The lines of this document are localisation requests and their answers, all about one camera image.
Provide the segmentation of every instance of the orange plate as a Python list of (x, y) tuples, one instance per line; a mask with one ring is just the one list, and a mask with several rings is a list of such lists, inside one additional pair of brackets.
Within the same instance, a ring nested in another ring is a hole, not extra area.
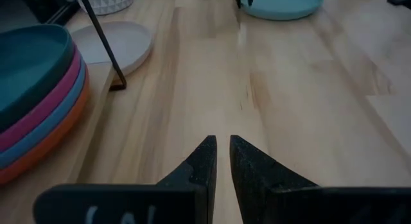
[(89, 73), (87, 71), (87, 67), (85, 70), (85, 82), (82, 92), (70, 112), (46, 138), (36, 145), (36, 147), (31, 149), (27, 154), (22, 156), (19, 160), (16, 160), (6, 169), (2, 169), (0, 171), (0, 185), (13, 180), (21, 173), (36, 165), (36, 163), (46, 156), (49, 151), (58, 146), (58, 143), (62, 140), (64, 135), (77, 122), (89, 96)]

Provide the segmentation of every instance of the white plate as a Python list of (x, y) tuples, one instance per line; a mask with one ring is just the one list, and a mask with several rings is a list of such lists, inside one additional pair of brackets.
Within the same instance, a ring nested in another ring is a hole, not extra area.
[[(147, 58), (152, 47), (152, 34), (134, 22), (106, 22), (101, 28), (124, 75), (135, 71)], [(83, 59), (88, 64), (110, 62), (94, 26), (71, 34)]]

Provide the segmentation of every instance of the wooden tabletop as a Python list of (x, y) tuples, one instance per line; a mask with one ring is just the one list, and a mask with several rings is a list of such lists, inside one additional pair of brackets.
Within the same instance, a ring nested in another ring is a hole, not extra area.
[(216, 135), (214, 223), (241, 223), (238, 134), (320, 185), (410, 186), (410, 18), (386, 0), (325, 0), (289, 22), (233, 0), (134, 0), (99, 17), (155, 40), (127, 90), (109, 93), (77, 182), (154, 184)]

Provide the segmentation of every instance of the light wood surface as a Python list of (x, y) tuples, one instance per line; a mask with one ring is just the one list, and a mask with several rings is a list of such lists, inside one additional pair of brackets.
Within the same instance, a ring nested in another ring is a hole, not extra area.
[(87, 67), (90, 96), (80, 122), (50, 156), (0, 188), (1, 223), (33, 223), (32, 205), (41, 192), (57, 184), (77, 181), (114, 75), (111, 64)]
[[(134, 0), (99, 17), (141, 23), (154, 47), (127, 90), (109, 93), (77, 182), (154, 184), (216, 135), (214, 223), (241, 223), (238, 134), (320, 185), (410, 186), (410, 18), (386, 0), (325, 0), (290, 22), (233, 0)], [(73, 21), (88, 23), (82, 12)]]

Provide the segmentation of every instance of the pink plate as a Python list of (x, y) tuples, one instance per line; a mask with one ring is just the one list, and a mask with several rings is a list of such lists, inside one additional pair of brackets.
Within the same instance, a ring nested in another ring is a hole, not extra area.
[(4, 152), (24, 136), (30, 133), (37, 125), (49, 116), (58, 104), (67, 96), (80, 72), (80, 53), (74, 51), (74, 58), (70, 68), (56, 87), (36, 105), (29, 113), (14, 125), (0, 134), (0, 152)]

